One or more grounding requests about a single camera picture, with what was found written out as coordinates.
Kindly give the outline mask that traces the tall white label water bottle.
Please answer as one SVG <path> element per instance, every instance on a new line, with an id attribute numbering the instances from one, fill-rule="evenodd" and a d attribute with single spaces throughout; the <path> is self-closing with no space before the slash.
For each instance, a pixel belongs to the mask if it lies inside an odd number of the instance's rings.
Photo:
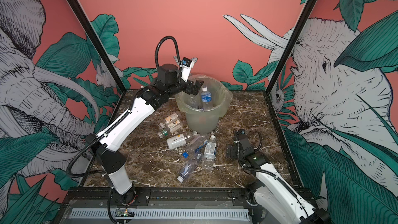
<path id="1" fill-rule="evenodd" d="M 203 157 L 203 168 L 207 171 L 210 172 L 215 163 L 215 158 L 216 158 L 216 152 L 217 152 L 217 139 L 214 135 L 211 135 L 204 151 L 204 157 Z"/>

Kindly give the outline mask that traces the blue label bottle white cap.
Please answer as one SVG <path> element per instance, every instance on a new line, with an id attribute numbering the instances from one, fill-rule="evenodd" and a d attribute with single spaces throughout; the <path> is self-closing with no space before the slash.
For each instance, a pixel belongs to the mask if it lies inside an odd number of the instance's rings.
<path id="1" fill-rule="evenodd" d="M 201 102 L 203 110 L 211 110 L 213 108 L 212 95 L 207 87 L 202 88 Z"/>

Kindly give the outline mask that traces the blue label water bottle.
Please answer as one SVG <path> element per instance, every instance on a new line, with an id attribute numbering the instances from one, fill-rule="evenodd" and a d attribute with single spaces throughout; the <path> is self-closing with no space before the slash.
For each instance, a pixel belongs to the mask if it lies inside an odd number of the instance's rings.
<path id="1" fill-rule="evenodd" d="M 191 108 L 193 108 L 193 109 L 199 109 L 200 108 L 200 103 L 199 103 L 198 99 L 195 96 L 189 97 L 188 105 Z"/>

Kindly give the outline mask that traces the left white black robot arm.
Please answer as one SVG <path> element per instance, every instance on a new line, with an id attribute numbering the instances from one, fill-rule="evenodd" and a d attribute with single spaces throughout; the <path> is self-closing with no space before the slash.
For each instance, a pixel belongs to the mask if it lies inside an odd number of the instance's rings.
<path id="1" fill-rule="evenodd" d="M 130 106 L 106 129 L 93 139 L 95 158 L 110 181 L 111 188 L 120 196 L 133 190 L 127 175 L 126 158 L 119 148 L 125 139 L 147 117 L 159 109 L 169 98 L 177 93 L 197 95 L 202 81 L 193 82 L 189 76 L 194 62 L 189 65 L 165 64 L 158 68 L 158 76 L 149 85 L 137 90 Z"/>

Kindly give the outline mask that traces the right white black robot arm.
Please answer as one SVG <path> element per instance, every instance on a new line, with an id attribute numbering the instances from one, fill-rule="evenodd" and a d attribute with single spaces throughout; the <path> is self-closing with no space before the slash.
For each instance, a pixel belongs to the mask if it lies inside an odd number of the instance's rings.
<path id="1" fill-rule="evenodd" d="M 254 148 L 244 129 L 233 131 L 234 144 L 227 146 L 226 157 L 237 160 L 239 166 L 256 181 L 246 190 L 246 199 L 250 205 L 261 205 L 281 224 L 330 224 L 329 214 L 322 208 L 316 208 L 291 187 L 280 175 L 269 158 Z"/>

